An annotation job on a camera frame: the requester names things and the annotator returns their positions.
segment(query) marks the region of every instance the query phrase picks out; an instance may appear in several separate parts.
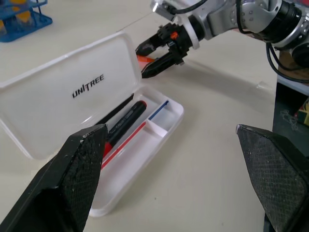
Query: white table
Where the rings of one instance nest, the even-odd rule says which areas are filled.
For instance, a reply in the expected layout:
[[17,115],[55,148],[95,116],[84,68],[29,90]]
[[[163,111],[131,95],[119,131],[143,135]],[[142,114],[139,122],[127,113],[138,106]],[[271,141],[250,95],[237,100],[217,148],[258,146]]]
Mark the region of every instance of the white table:
[[[0,44],[0,81],[123,28],[138,45],[166,23],[148,15],[148,5],[147,0],[50,1],[43,11],[53,18],[52,26]],[[79,19],[82,10],[85,20]],[[105,217],[89,218],[85,231],[263,231],[264,211],[235,127],[272,128],[276,74],[265,45],[227,32],[203,41],[185,61],[145,80],[184,106],[182,123],[117,207]],[[27,159],[0,129],[0,221],[45,163]]]

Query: red stripe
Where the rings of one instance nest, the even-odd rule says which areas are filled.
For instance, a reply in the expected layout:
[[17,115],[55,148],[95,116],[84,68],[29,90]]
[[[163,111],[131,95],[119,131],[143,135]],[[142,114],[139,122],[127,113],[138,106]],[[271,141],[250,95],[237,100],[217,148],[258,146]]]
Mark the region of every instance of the red stripe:
[[146,125],[146,122],[143,122],[105,161],[102,163],[101,170],[121,151],[128,142]]

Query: blue test tube rack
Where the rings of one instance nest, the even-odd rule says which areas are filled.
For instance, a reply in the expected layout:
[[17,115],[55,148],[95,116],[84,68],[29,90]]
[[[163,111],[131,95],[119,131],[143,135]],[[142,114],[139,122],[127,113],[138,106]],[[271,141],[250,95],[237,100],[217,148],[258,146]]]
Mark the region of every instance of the blue test tube rack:
[[[14,41],[52,24],[53,20],[41,12],[41,6],[45,4],[47,4],[47,0],[27,0],[24,4],[13,4],[10,0],[0,0],[0,20],[5,27],[0,30],[0,42]],[[18,7],[20,10],[14,11],[13,7]],[[24,26],[18,23],[16,15],[26,11],[30,11],[32,22],[31,25]]]

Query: clear case lid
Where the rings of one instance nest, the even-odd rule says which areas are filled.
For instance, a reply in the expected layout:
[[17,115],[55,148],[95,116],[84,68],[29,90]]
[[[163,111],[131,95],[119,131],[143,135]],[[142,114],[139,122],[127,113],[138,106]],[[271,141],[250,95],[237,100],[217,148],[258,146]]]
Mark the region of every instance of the clear case lid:
[[0,123],[26,156],[44,159],[128,98],[140,80],[131,40],[120,32],[0,83]]

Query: white plastic case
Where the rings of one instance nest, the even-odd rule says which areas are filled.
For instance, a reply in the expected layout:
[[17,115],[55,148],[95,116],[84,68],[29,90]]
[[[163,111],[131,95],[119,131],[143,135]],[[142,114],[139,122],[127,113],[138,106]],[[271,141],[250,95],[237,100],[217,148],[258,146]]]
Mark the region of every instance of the white plastic case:
[[107,122],[109,129],[144,100],[146,111],[103,160],[146,123],[101,170],[90,210],[99,217],[115,207],[183,116],[180,104],[140,81],[131,40],[119,32],[0,83],[0,124],[27,157],[45,159],[68,136],[99,122],[132,93],[133,100]]

